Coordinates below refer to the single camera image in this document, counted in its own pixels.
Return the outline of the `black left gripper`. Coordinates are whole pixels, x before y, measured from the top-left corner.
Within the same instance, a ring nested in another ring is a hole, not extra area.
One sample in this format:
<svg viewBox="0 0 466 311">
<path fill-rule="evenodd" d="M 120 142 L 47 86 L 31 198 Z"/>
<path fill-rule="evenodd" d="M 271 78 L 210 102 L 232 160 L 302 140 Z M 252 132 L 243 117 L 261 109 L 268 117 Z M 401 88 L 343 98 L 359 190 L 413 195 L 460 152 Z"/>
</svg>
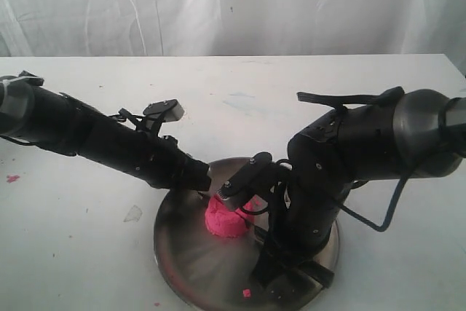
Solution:
<svg viewBox="0 0 466 311">
<path fill-rule="evenodd" d="M 210 188 L 210 166 L 193 160 L 172 141 L 147 138 L 141 145 L 135 176 L 158 189 L 182 188 L 207 191 Z"/>
</svg>

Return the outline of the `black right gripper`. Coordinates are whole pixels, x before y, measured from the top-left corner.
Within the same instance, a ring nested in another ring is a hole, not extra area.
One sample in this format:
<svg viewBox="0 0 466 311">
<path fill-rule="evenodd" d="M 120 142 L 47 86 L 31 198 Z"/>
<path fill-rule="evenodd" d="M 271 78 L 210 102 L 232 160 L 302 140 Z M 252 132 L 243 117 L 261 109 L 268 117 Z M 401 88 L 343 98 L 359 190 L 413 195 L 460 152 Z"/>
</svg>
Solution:
<svg viewBox="0 0 466 311">
<path fill-rule="evenodd" d="M 258 284 L 270 284 L 324 249 L 352 185 L 345 172 L 317 168 L 273 168 L 266 179 L 279 189 L 267 199 L 269 229 L 251 272 Z"/>
</svg>

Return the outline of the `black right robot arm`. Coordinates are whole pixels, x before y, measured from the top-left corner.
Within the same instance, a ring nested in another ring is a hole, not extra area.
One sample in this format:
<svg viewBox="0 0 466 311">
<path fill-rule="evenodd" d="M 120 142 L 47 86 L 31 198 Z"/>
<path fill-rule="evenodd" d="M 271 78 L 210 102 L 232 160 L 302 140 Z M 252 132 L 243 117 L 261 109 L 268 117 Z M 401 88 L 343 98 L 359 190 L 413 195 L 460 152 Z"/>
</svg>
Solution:
<svg viewBox="0 0 466 311">
<path fill-rule="evenodd" d="M 397 181 L 382 223 L 350 212 L 384 232 L 408 180 L 447 176 L 465 158 L 464 98 L 395 87 L 381 95 L 300 92 L 298 99 L 330 111 L 295 134 L 287 160 L 274 166 L 269 228 L 252 271 L 261 286 L 292 271 L 329 286 L 333 273 L 314 257 L 327 245 L 338 214 L 348 211 L 352 190 L 370 181 Z"/>
</svg>

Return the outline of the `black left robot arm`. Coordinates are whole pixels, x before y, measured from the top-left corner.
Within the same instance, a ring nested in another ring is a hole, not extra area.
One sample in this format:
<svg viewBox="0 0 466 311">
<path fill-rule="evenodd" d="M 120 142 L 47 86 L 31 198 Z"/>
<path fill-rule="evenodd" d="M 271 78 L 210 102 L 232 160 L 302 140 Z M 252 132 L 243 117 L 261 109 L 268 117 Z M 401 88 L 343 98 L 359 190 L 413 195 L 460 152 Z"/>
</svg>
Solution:
<svg viewBox="0 0 466 311">
<path fill-rule="evenodd" d="M 159 135 L 162 124 L 183 116 L 176 99 L 151 103 L 140 115 L 120 109 L 107 116 L 43 84 L 43 78 L 27 71 L 1 78 L 1 138 L 80 156 L 156 189 L 210 188 L 209 165 L 181 151 L 171 135 Z"/>
</svg>

